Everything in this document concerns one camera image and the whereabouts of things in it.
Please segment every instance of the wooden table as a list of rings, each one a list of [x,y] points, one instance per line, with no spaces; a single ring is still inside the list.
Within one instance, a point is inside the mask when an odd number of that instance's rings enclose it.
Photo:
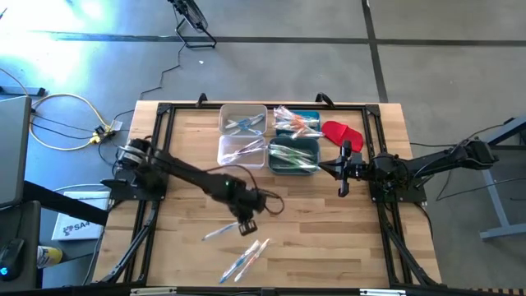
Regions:
[[[137,102],[130,138],[152,133],[157,104],[157,101]],[[388,151],[412,158],[401,105],[380,104],[380,108]],[[217,166],[218,115],[219,110],[178,110],[170,153],[198,168]],[[359,112],[323,110],[321,119],[345,123],[363,132]],[[269,112],[267,142],[274,137],[272,122],[272,112]],[[319,142],[322,160],[338,156],[338,146],[326,139]],[[224,171],[250,181],[241,169]],[[257,215],[259,230],[247,237],[241,237],[234,230],[206,242],[201,241],[203,236],[232,223],[234,218],[225,205],[213,201],[200,188],[170,179],[155,233],[149,286],[217,286],[223,272],[255,239],[267,238],[272,238],[273,243],[238,285],[388,286],[378,215],[370,201],[367,182],[350,181],[351,192],[340,198],[337,196],[339,183],[323,171],[309,177],[273,175],[265,168],[252,172],[259,187],[284,198],[284,212],[278,216],[267,212]],[[137,202],[127,201],[110,213],[95,280],[106,275],[127,249],[136,207]],[[409,250],[429,276],[440,282],[426,217],[413,204],[400,204],[400,215]],[[142,255],[137,258],[136,271]],[[394,259],[401,279],[397,252]],[[235,284],[231,279],[224,285]]]

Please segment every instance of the box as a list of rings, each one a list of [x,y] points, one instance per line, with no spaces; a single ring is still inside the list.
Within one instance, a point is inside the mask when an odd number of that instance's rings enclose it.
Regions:
[[[294,114],[303,116],[303,117],[318,119],[319,120],[318,125],[315,127],[311,127],[311,128],[317,132],[321,131],[321,116],[319,112],[317,111],[292,111],[292,110],[291,112],[293,112]],[[290,136],[292,134],[293,132],[291,131],[276,129],[276,136]]]
[[[262,104],[224,104],[221,106],[219,111],[219,131],[223,135],[231,135],[232,133],[239,130],[237,127],[227,129],[233,120],[234,122],[254,117],[259,114],[264,114],[264,118],[259,121],[257,124],[251,127],[252,130],[258,131],[261,135],[264,135],[266,132],[266,119],[267,119],[267,108]],[[254,132],[250,131],[240,131],[235,134],[235,136],[258,136]]]
[[[295,140],[288,138],[288,137],[276,137],[272,140],[270,140],[269,144],[277,144],[277,145],[283,145],[290,148],[295,149],[301,149],[301,150],[308,150],[312,154],[316,156],[315,161],[316,163],[320,162],[320,144],[318,144],[318,141],[312,138],[297,138]],[[288,162],[284,160],[280,160],[276,157],[270,156],[269,152],[266,153],[268,155],[268,164],[269,169],[272,173],[276,174],[287,174],[287,175],[312,175],[314,172],[308,172],[303,169],[275,169],[273,166],[275,164],[288,164]]]
[[[219,138],[219,149],[217,151],[217,163],[219,165],[225,165],[223,162],[223,156],[231,154],[236,150],[242,149],[244,146],[262,139],[266,145],[265,138],[263,136],[227,136],[223,135]],[[265,165],[265,150],[256,151],[249,155],[243,155],[238,159],[228,164],[239,164],[247,169],[261,169]]]

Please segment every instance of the red object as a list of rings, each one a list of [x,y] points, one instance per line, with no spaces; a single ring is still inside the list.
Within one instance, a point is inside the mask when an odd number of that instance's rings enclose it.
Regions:
[[[351,150],[360,152],[363,147],[363,136],[345,124],[328,121],[323,123],[321,131],[325,137],[338,146],[342,146],[345,140],[351,141]]]

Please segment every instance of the concrete floor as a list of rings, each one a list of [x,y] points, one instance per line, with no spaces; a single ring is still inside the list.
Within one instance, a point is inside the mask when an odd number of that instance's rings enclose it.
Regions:
[[[30,5],[13,3],[0,21],[0,66],[27,86],[85,96],[108,121],[132,109],[140,92],[157,86],[160,73],[177,63],[180,43],[53,41],[46,35],[23,32],[173,35],[176,22],[164,0],[28,2]],[[367,37],[359,0],[197,3],[208,19],[210,32],[218,36]],[[520,0],[370,0],[370,4],[377,38],[526,39],[526,4]],[[474,131],[524,114],[525,47],[381,45],[379,54],[389,101],[403,105],[411,141],[457,142]],[[184,49],[180,62],[181,68],[164,76],[164,88],[144,99],[196,99],[205,92],[212,100],[311,101],[323,91],[339,102],[379,101],[366,44],[221,43],[216,50]],[[0,84],[7,81],[0,77]],[[98,124],[86,106],[70,99],[50,101],[40,111],[79,127]],[[79,142],[38,133],[46,141],[64,146]],[[117,141],[125,139],[121,134]],[[415,156],[429,152],[433,149],[413,148]],[[103,146],[103,153],[111,159],[114,149]],[[31,182],[55,188],[96,183],[110,176],[110,168],[99,159],[94,146],[64,153],[30,139],[26,179]],[[523,287],[526,235],[483,243],[478,232],[498,225],[487,192],[433,202],[444,181],[445,176],[439,175],[426,185],[444,283],[464,288]],[[480,185],[480,173],[457,170],[445,194]],[[508,183],[499,190],[520,197],[516,192],[521,192],[521,186]],[[513,222],[526,222],[526,202],[503,203]],[[43,213],[43,229],[54,226],[55,215]],[[83,243],[82,250],[89,252],[93,246],[93,242]],[[47,269],[44,286],[79,284],[88,263],[84,257]],[[69,277],[67,282],[62,280],[64,275]]]

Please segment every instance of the cable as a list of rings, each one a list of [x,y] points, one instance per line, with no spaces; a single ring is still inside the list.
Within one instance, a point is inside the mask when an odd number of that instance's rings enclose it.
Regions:
[[[97,257],[97,253],[99,252],[100,243],[102,242],[103,234],[104,234],[104,229],[100,231],[99,238],[97,239],[97,243],[95,244],[95,249],[93,250],[93,256],[91,258],[90,265],[88,266],[88,272],[85,274],[85,278],[82,281],[82,285],[86,285],[86,283],[88,282],[88,279],[90,278],[91,270],[93,269],[95,258]]]
[[[253,295],[253,296],[261,296],[261,292],[259,291],[243,291],[243,292],[237,292],[234,294],[214,294],[214,293],[199,293],[196,294],[196,296],[238,296],[238,295]]]
[[[473,188],[473,189],[464,190],[464,191],[461,191],[461,192],[456,192],[456,193],[453,193],[453,194],[450,194],[450,195],[446,195],[445,197],[436,199],[436,201],[441,201],[441,200],[444,200],[446,198],[454,197],[454,196],[457,196],[459,194],[463,194],[463,193],[467,193],[467,192],[477,191],[479,189],[484,189],[486,187],[495,186],[495,185],[502,184],[502,183],[507,183],[507,182],[519,181],[519,180],[526,180],[526,178],[511,178],[511,179],[502,180],[502,181],[499,181],[499,182],[495,182],[493,184],[487,184],[485,186],[476,187],[476,188]]]
[[[485,131],[488,131],[488,130],[491,130],[492,128],[495,128],[495,127],[502,127],[504,124],[496,124],[494,126],[490,126],[490,127],[486,127],[486,128],[483,128],[482,130],[480,131],[477,131],[477,132],[474,132],[473,134],[471,134],[470,136],[468,136],[467,138],[465,138],[464,140],[460,141],[458,144],[456,145],[450,145],[450,144],[440,144],[440,145],[428,145],[428,144],[422,144],[422,143],[415,143],[415,142],[411,142],[409,144],[411,145],[416,145],[416,146],[425,146],[425,147],[442,147],[442,146],[454,146],[453,150],[448,153],[448,155],[451,155],[463,142],[465,142],[466,140],[469,140],[472,136],[476,136],[477,134],[481,133],[481,132],[485,132]],[[413,176],[413,178],[416,178],[417,175],[422,171],[424,170],[427,166],[429,166],[430,164],[433,164],[434,162],[436,162],[437,160],[434,160],[432,161],[431,163],[428,163],[426,165],[424,165],[423,167],[421,167]],[[448,176],[447,176],[447,179],[445,180],[445,184],[444,186],[442,187],[441,189],[441,192],[438,194],[438,196],[436,197],[435,201],[439,201],[439,197],[440,195],[444,192],[445,188],[447,187],[449,181],[450,181],[450,177],[451,177],[451,170],[448,172]]]
[[[424,209],[424,207],[417,202],[415,202],[414,205],[417,206],[417,208],[419,208],[426,216],[427,223],[429,224],[429,232],[431,233],[431,239],[433,239],[433,225],[431,224],[431,219],[429,218],[426,209]]]
[[[52,130],[51,128],[47,128],[47,127],[42,127],[36,123],[30,123],[30,125],[32,126],[35,126],[35,127],[38,127],[38,128],[42,128],[46,131],[50,131],[50,132],[54,132],[60,136],[65,136],[65,137],[68,137],[68,138],[71,138],[71,139],[78,139],[78,140],[85,140],[85,139],[91,139],[93,136],[83,136],[83,137],[79,137],[79,136],[69,136],[69,135],[66,135],[66,134],[63,134],[61,132],[57,132],[55,130]]]
[[[176,22],[179,23],[178,15],[177,15],[177,13],[175,12],[175,8],[173,9],[173,14],[175,15],[175,20],[176,20]],[[169,68],[169,69],[166,69],[166,70],[162,71],[162,72],[161,72],[161,77],[160,77],[160,79],[159,79],[159,84],[158,84],[158,86],[157,86],[157,87],[154,87],[153,89],[149,89],[149,90],[145,90],[145,91],[141,92],[141,94],[139,95],[139,100],[142,100],[142,98],[144,97],[144,95],[147,94],[147,93],[149,93],[149,92],[152,92],[152,91],[154,91],[154,90],[162,90],[162,89],[163,89],[164,73],[166,73],[166,72],[170,72],[170,71],[172,71],[172,70],[175,70],[175,69],[177,69],[177,68],[179,68],[179,67],[181,66],[181,62],[180,62],[180,60],[181,60],[181,52],[182,52],[182,50],[185,48],[185,46],[186,46],[186,45],[183,43],[182,46],[181,46],[181,48],[180,48],[179,51],[178,51],[178,64],[177,64],[176,66],[174,66],[174,67],[171,67],[171,68]]]
[[[110,165],[113,167],[113,163],[111,163],[110,161],[107,161],[104,156],[102,156],[102,152],[100,152],[100,147],[102,147],[102,145],[104,144],[104,142],[106,140],[108,140],[109,138],[108,137],[105,137],[104,139],[102,139],[102,141],[99,143],[99,148],[97,148],[97,151],[99,152],[99,156],[100,156],[100,159],[102,159],[107,165]]]
[[[57,122],[57,121],[54,121],[52,119],[48,119],[48,118],[45,118],[45,117],[42,117],[38,114],[32,114],[33,116],[37,117],[37,118],[42,118],[43,120],[47,120],[51,123],[56,123],[56,124],[60,124],[60,125],[63,125],[64,127],[71,127],[71,128],[75,128],[76,130],[79,130],[79,131],[87,131],[87,132],[93,132],[93,130],[89,130],[89,129],[86,129],[86,128],[82,128],[82,127],[73,127],[69,124],[66,124],[66,123],[60,123],[60,122]]]
[[[90,106],[90,108],[93,110],[93,112],[95,113],[95,115],[97,116],[97,118],[100,120],[100,122],[104,125],[104,129],[108,132],[111,130],[111,126],[109,126],[103,119],[102,117],[100,116],[99,114],[99,111],[97,111],[97,109],[90,103],[90,101],[88,101],[87,99],[85,98],[82,98],[81,96],[79,95],[73,95],[73,94],[54,94],[54,95],[47,95],[45,97],[43,97],[42,99],[39,99],[37,100],[36,102],[34,102],[31,106],[33,107],[33,109],[37,109],[45,100],[47,99],[52,99],[52,98],[57,98],[57,97],[62,97],[62,96],[70,96],[70,97],[73,97],[73,98],[76,98],[76,99],[79,99],[81,101],[83,101],[84,103],[86,103],[88,106]],[[59,150],[59,151],[73,151],[73,150],[79,150],[79,149],[82,149],[82,148],[86,148],[87,146],[90,145],[90,142],[88,141],[87,143],[85,143],[84,145],[82,146],[77,146],[77,147],[72,147],[72,148],[62,148],[62,147],[56,147],[56,146],[51,146],[49,144],[46,144],[44,143],[43,141],[41,141],[36,135],[35,133],[33,132],[33,118],[30,119],[30,134],[31,136],[40,144],[42,144],[43,146],[46,146],[50,149],[54,149],[54,150]]]
[[[254,189],[256,190],[256,192],[263,192],[265,193],[268,197],[271,197],[271,198],[275,198],[275,199],[279,199],[279,201],[281,201],[281,209],[278,210],[278,211],[273,211],[273,210],[270,210],[266,204],[265,204],[265,209],[271,213],[272,215],[279,215],[281,214],[284,210],[285,210],[285,201],[283,200],[283,198],[281,196],[279,196],[278,194],[274,193],[274,192],[271,192],[271,191],[268,191],[268,190],[265,190],[265,189],[259,189],[257,187],[257,183],[256,183],[256,179],[254,178],[254,175],[252,174],[252,172],[250,170],[248,170],[247,168],[245,168],[244,166],[242,165],[239,165],[239,164],[224,164],[224,165],[221,165],[219,167],[215,167],[215,168],[212,168],[212,169],[206,169],[204,170],[204,172],[211,172],[211,171],[215,171],[215,170],[218,170],[218,169],[222,169],[222,168],[226,168],[226,167],[235,167],[235,168],[240,168],[240,169],[243,169],[245,172],[248,173],[248,175],[250,176],[250,178],[252,179],[252,183],[254,184]]]
[[[20,228],[21,228],[21,225],[22,225],[22,216],[23,216],[24,211],[22,210],[21,206],[16,206],[16,207],[18,207],[18,224],[16,225],[15,238],[18,238],[18,234],[20,232]]]
[[[29,97],[30,94],[27,92],[27,89],[22,85],[22,83],[20,81],[18,81],[18,79],[16,79],[13,75],[9,74],[9,72],[7,72],[6,70],[0,68],[0,71],[6,73],[10,78],[12,78],[14,81],[16,81],[16,83],[18,83],[18,85],[22,88],[22,90],[24,91],[24,94],[26,97]]]
[[[443,157],[440,157],[439,159],[436,159],[436,160],[433,160],[431,162],[428,162],[427,164],[424,164],[414,175],[413,175],[413,179],[417,178],[418,177],[418,174],[420,172],[422,172],[425,168],[427,168],[428,166],[434,164],[435,162],[437,162],[438,160],[443,160],[444,158],[446,158],[448,155],[451,155],[451,152],[448,153],[446,156],[443,156]]]
[[[438,193],[438,195],[436,196],[435,201],[438,201],[438,199],[441,197],[442,193],[444,193],[444,190],[447,187],[447,184],[450,183],[450,179],[451,179],[451,174],[452,173],[453,173],[453,170],[451,170],[451,171],[449,171],[447,173],[447,179],[445,180],[444,186],[442,186],[442,189],[441,189],[440,193]]]
[[[121,113],[115,115],[115,117],[113,118],[113,121],[114,121],[115,119],[117,119],[119,116],[122,116],[122,115],[124,115],[124,114],[126,114],[126,113],[130,113],[130,112],[133,112],[133,111],[135,111],[135,109],[127,110],[127,111],[121,112]]]
[[[417,143],[417,142],[409,142],[409,144],[415,145],[415,146],[424,146],[424,147],[452,147],[456,145],[456,144],[430,145],[430,144],[422,144],[422,143]]]
[[[103,184],[99,184],[99,183],[94,183],[94,184],[76,184],[76,185],[69,185],[69,186],[57,188],[57,189],[53,190],[53,192],[59,192],[59,191],[66,190],[66,189],[71,189],[71,188],[95,187],[95,186],[106,187]]]

